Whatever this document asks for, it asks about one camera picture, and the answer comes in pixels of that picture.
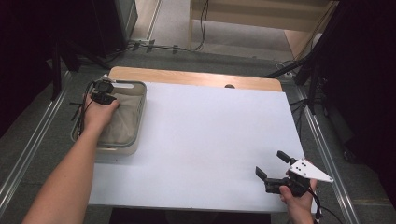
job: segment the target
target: table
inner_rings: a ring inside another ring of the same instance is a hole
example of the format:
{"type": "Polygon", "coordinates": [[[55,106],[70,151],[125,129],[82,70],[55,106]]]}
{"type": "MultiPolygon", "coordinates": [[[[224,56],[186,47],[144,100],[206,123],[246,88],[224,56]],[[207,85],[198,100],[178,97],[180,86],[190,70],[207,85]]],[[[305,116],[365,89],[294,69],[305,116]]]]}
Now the table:
{"type": "MultiPolygon", "coordinates": [[[[189,44],[192,20],[201,19],[205,3],[190,0],[189,44]]],[[[333,1],[328,0],[210,0],[208,4],[208,21],[285,30],[291,52],[297,59],[312,38],[324,30],[335,9],[333,1]]]]}
{"type": "Polygon", "coordinates": [[[276,157],[280,149],[304,156],[277,80],[121,67],[109,76],[144,81],[147,102],[136,153],[97,155],[90,204],[286,211],[255,176],[256,165],[269,177],[285,176],[289,166],[276,157]],[[244,89],[214,87],[224,83],[244,89]]]}

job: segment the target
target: gray floor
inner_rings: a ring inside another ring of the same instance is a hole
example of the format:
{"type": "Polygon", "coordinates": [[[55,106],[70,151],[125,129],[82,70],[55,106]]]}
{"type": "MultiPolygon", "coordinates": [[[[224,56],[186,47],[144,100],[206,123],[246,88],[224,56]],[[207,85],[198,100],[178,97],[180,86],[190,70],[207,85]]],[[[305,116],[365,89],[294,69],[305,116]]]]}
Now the gray floor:
{"type": "MultiPolygon", "coordinates": [[[[162,0],[153,24],[151,39],[155,44],[186,48],[189,44],[189,12],[190,1],[162,0]]],[[[200,21],[193,21],[191,47],[197,47],[201,40],[200,21]]],[[[293,59],[286,42],[283,30],[207,21],[205,45],[200,51],[284,62],[293,59]]]]}
{"type": "MultiPolygon", "coordinates": [[[[165,6],[170,7],[172,4],[175,4],[175,1],[163,0],[162,9],[160,10],[155,26],[156,29],[153,32],[153,38],[156,39],[157,44],[171,46],[178,44],[182,46],[181,41],[184,40],[184,38],[180,38],[182,35],[175,35],[175,33],[173,33],[173,36],[170,36],[170,34],[158,28],[164,28],[164,24],[159,23],[159,21],[166,21],[166,18],[161,19],[169,16],[164,8],[166,8],[165,6]],[[160,34],[162,33],[168,34],[168,36],[161,37],[160,34]]],[[[237,32],[235,27],[221,28],[221,30],[224,29],[230,29],[230,32],[237,32]]],[[[216,30],[217,29],[212,30],[208,26],[207,34],[215,38],[217,35],[212,33],[212,31],[216,30]]],[[[250,34],[255,33],[255,31],[245,31],[244,33],[246,32],[250,34]]],[[[281,33],[277,31],[275,35],[281,36],[281,33]]],[[[207,41],[209,44],[216,43],[216,38],[215,40],[208,38],[207,41]]],[[[223,43],[222,41],[226,38],[227,36],[219,37],[218,43],[223,43]]],[[[246,41],[248,37],[245,36],[239,36],[238,38],[236,38],[234,42],[230,41],[227,44],[205,46],[204,50],[208,50],[208,52],[179,51],[174,54],[172,51],[168,50],[154,49],[152,52],[147,52],[146,49],[140,48],[136,51],[125,52],[114,61],[112,65],[257,77],[274,72],[277,63],[289,59],[289,56],[287,56],[288,45],[285,42],[285,38],[266,38],[274,41],[276,40],[277,42],[271,42],[270,44],[262,43],[262,47],[267,48],[263,50],[265,51],[264,56],[260,56],[256,50],[250,50],[255,49],[257,45],[253,44],[248,46],[247,43],[254,43],[254,41],[246,41]],[[238,47],[236,51],[238,53],[233,55],[235,51],[227,49],[233,46],[242,46],[242,48],[238,47]]],[[[41,144],[38,146],[37,152],[23,176],[21,183],[17,187],[5,213],[0,217],[0,223],[21,222],[21,219],[48,174],[73,144],[70,140],[69,133],[73,126],[73,122],[71,122],[70,119],[75,112],[75,108],[68,103],[70,101],[78,101],[81,93],[85,89],[86,83],[101,76],[104,72],[106,71],[100,69],[96,65],[86,65],[80,69],[79,73],[72,74],[71,84],[69,85],[64,101],[56,113],[53,122],[49,126],[47,133],[44,135],[41,144]]],[[[300,99],[297,94],[297,87],[294,86],[292,82],[282,79],[282,83],[282,88],[288,95],[290,102],[295,102],[300,99]]],[[[35,127],[40,121],[40,118],[45,113],[49,105],[50,95],[51,86],[36,97],[32,104],[14,122],[8,132],[0,139],[0,154],[2,155],[0,158],[1,185],[5,183],[7,176],[11,173],[14,164],[17,162],[18,157],[28,143],[30,136],[35,131],[35,127]]],[[[321,130],[332,152],[332,158],[346,186],[360,222],[396,223],[395,210],[389,203],[384,190],[382,190],[376,174],[363,164],[350,164],[344,161],[342,146],[332,129],[332,125],[321,114],[320,107],[318,107],[317,111],[321,130]]],[[[302,146],[305,156],[320,169],[326,170],[305,116],[303,116],[302,146]]],[[[322,205],[330,208],[337,216],[343,218],[343,212],[340,208],[339,199],[337,199],[334,193],[333,185],[320,183],[319,189],[319,197],[322,201],[322,205]]],[[[111,207],[89,206],[85,223],[107,223],[110,214],[111,207]]],[[[322,219],[322,223],[337,223],[330,214],[324,212],[324,216],[325,218],[322,219]]],[[[273,214],[272,220],[273,223],[286,223],[288,219],[286,214],[273,214]]]]}

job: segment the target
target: wire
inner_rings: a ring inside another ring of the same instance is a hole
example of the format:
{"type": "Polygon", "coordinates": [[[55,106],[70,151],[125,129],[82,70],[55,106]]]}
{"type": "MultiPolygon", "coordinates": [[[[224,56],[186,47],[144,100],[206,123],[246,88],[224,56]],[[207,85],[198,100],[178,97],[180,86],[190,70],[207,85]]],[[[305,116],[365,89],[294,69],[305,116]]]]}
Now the wire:
{"type": "MultiPolygon", "coordinates": [[[[164,45],[147,45],[147,44],[142,44],[140,41],[139,42],[132,42],[134,44],[139,44],[139,46],[144,47],[144,48],[153,48],[153,49],[170,49],[170,50],[184,50],[184,51],[198,51],[202,49],[204,43],[205,43],[205,28],[206,28],[206,18],[207,18],[207,11],[209,9],[209,0],[205,1],[204,8],[201,13],[201,19],[200,19],[200,25],[201,25],[201,33],[202,33],[202,39],[201,43],[194,49],[185,49],[185,48],[180,48],[177,46],[164,46],[164,45]]],[[[129,49],[134,49],[134,44],[127,48],[126,50],[129,49]]]]}
{"type": "Polygon", "coordinates": [[[309,189],[307,189],[306,191],[308,191],[310,194],[312,194],[312,196],[314,197],[315,203],[317,204],[317,212],[315,213],[315,219],[318,220],[321,217],[323,217],[323,215],[321,214],[320,211],[320,199],[318,197],[318,195],[312,190],[311,187],[309,187],[309,189]]]}
{"type": "Polygon", "coordinates": [[[88,84],[88,86],[84,92],[84,97],[83,97],[82,104],[81,104],[81,112],[80,112],[80,116],[78,118],[78,132],[77,132],[78,138],[81,136],[82,132],[84,131],[85,112],[87,111],[88,107],[91,105],[92,101],[90,101],[90,103],[87,106],[85,106],[85,104],[87,102],[87,96],[90,92],[91,86],[94,86],[94,84],[95,84],[95,82],[91,81],[88,84]]]}
{"type": "MultiPolygon", "coordinates": [[[[294,62],[295,62],[295,60],[287,60],[287,61],[285,61],[285,62],[283,62],[283,63],[277,63],[277,64],[275,65],[276,71],[280,69],[280,68],[279,68],[280,65],[282,65],[282,68],[285,68],[285,67],[286,67],[285,63],[294,63],[294,62]]],[[[294,74],[297,74],[297,72],[296,72],[294,69],[291,69],[291,71],[292,71],[294,74]]]]}
{"type": "Polygon", "coordinates": [[[305,111],[306,106],[308,105],[308,100],[307,99],[303,99],[303,100],[291,103],[290,107],[292,107],[294,105],[297,105],[297,104],[299,104],[299,105],[291,110],[291,114],[294,115],[295,112],[300,110],[299,111],[299,115],[297,117],[297,120],[295,120],[294,122],[295,122],[295,125],[296,125],[298,136],[299,136],[300,141],[301,141],[301,134],[302,134],[301,130],[302,130],[302,127],[303,127],[302,116],[303,116],[303,113],[305,111]]]}
{"type": "Polygon", "coordinates": [[[316,36],[316,34],[317,34],[317,30],[318,30],[318,28],[320,27],[320,25],[323,23],[323,21],[324,21],[324,19],[326,18],[326,16],[327,16],[327,15],[329,14],[329,12],[331,11],[331,9],[332,9],[332,7],[334,6],[334,4],[335,4],[335,1],[332,2],[332,4],[330,5],[330,7],[327,9],[326,13],[320,18],[320,20],[319,20],[319,22],[318,22],[318,24],[317,24],[317,26],[316,26],[314,32],[313,32],[312,35],[311,35],[311,38],[309,38],[309,40],[306,42],[306,44],[305,44],[304,48],[301,50],[301,52],[300,52],[299,54],[297,54],[297,56],[294,57],[294,61],[295,61],[296,59],[298,59],[301,55],[303,55],[303,53],[304,53],[306,47],[308,47],[309,44],[311,45],[311,50],[312,50],[312,45],[313,45],[313,42],[314,42],[314,38],[315,38],[315,36],[316,36]]]}
{"type": "Polygon", "coordinates": [[[324,210],[328,211],[330,214],[332,214],[341,224],[344,224],[343,221],[341,220],[340,217],[338,217],[334,212],[332,212],[329,208],[321,206],[324,210]]]}

